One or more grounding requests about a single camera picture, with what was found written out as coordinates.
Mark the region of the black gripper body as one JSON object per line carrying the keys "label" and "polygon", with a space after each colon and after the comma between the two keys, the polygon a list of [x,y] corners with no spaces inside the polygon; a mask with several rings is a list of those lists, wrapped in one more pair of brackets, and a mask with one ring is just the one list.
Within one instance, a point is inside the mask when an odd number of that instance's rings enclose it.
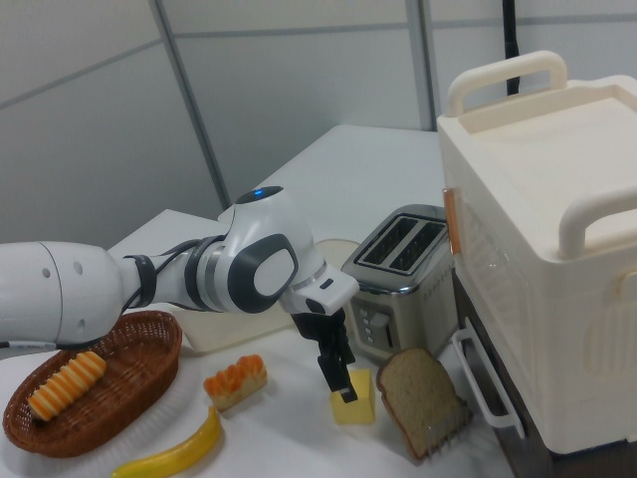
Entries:
{"label": "black gripper body", "polygon": [[332,315],[293,314],[292,319],[304,339],[318,343],[318,349],[322,356],[349,355],[343,308],[338,309]]}

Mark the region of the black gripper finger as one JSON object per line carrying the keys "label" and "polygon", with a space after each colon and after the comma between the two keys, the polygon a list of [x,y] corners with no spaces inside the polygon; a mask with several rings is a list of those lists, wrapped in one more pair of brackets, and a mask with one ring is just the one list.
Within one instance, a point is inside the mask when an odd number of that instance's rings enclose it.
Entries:
{"label": "black gripper finger", "polygon": [[344,390],[344,368],[337,352],[334,350],[323,351],[318,356],[318,365],[332,392]]}
{"label": "black gripper finger", "polygon": [[348,366],[355,362],[347,337],[339,338],[336,346],[337,358],[337,390],[344,403],[357,400],[357,393],[352,384]]}

